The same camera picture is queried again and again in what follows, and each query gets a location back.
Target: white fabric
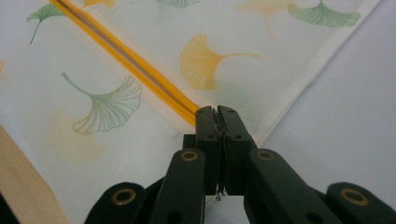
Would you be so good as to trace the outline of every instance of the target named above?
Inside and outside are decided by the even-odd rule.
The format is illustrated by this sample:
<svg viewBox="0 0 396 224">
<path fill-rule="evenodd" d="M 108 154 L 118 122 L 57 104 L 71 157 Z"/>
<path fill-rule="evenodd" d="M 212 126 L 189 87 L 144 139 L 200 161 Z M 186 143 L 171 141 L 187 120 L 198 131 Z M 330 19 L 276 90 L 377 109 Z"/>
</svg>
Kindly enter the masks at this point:
<svg viewBox="0 0 396 224">
<path fill-rule="evenodd" d="M 82 1 L 74 2 L 83 6 Z M 338 28 L 310 24 L 288 12 L 290 4 L 309 8 L 319 1 L 262 1 L 269 6 L 281 3 L 279 10 L 266 14 L 254 10 L 259 8 L 256 2 L 201 0 L 175 7 L 156 0 L 118 0 L 114 7 L 97 4 L 83 9 L 196 104 L 237 110 L 261 144 L 379 1 L 323 1 L 336 11 L 360 14 L 356 24 Z M 0 29 L 7 31 L 0 43 L 0 109 L 12 122 L 5 125 L 0 120 L 8 130 L 18 130 L 25 153 L 70 222 L 82 223 L 112 185 L 129 181 L 146 187 L 163 176 L 172 154 L 181 148 L 183 133 L 193 128 L 135 79 L 134 86 L 142 89 L 139 107 L 125 123 L 91 134 L 73 130 L 74 123 L 89 115 L 92 98 L 62 73 L 96 95 L 114 91 L 131 74 L 66 17 L 42 21 L 29 45 L 38 20 L 26 19 L 46 4 L 0 3 Z M 197 90 L 182 76 L 180 57 L 200 38 L 216 55 L 260 57 L 223 58 L 214 75 L 217 88 Z"/>
</svg>

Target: zipper teeth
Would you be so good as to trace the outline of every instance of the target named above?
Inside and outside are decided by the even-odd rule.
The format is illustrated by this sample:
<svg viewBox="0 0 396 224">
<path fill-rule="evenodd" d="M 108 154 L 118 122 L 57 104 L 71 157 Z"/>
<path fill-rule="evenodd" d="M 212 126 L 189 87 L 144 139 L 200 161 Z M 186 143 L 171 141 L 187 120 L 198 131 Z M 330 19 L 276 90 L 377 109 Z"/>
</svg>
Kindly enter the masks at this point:
<svg viewBox="0 0 396 224">
<path fill-rule="evenodd" d="M 199 109 L 198 105 L 186 97 L 160 72 L 119 41 L 88 13 L 76 8 L 67 0 L 50 1 L 117 61 L 135 74 L 140 81 L 173 108 L 184 120 L 195 126 L 195 111 Z"/>
<path fill-rule="evenodd" d="M 215 121 L 215 130 L 219 137 L 219 149 L 220 149 L 220 159 L 219 159 L 219 183 L 218 183 L 218 193 L 224 195 L 226 174 L 228 167 L 228 154 L 230 150 L 230 135 L 225 125 L 224 119 L 222 118 L 220 112 L 213 109 L 213 119 Z"/>
</svg>

